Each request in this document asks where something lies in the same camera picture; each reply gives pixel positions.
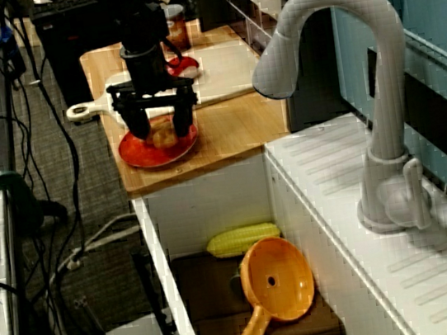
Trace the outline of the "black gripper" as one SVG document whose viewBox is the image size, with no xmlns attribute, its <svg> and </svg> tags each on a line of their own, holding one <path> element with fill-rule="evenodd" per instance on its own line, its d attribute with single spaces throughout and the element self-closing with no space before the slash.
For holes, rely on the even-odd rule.
<svg viewBox="0 0 447 335">
<path fill-rule="evenodd" d="M 150 122 L 146 111 L 141 108 L 173 106 L 173 126 L 178 137 L 188 135 L 193 124 L 193 105 L 197 95 L 193 89 L 193 79 L 177 78 L 167 70 L 171 65 L 165 60 L 160 44 L 154 44 L 147 50 L 130 51 L 120 49 L 120 58 L 124 60 L 129 79 L 106 88 L 113 101 L 113 107 L 122 112 L 122 118 L 130 133 L 138 139 L 146 139 L 150 132 Z M 136 103 L 134 109 L 124 111 L 127 101 Z"/>
</svg>

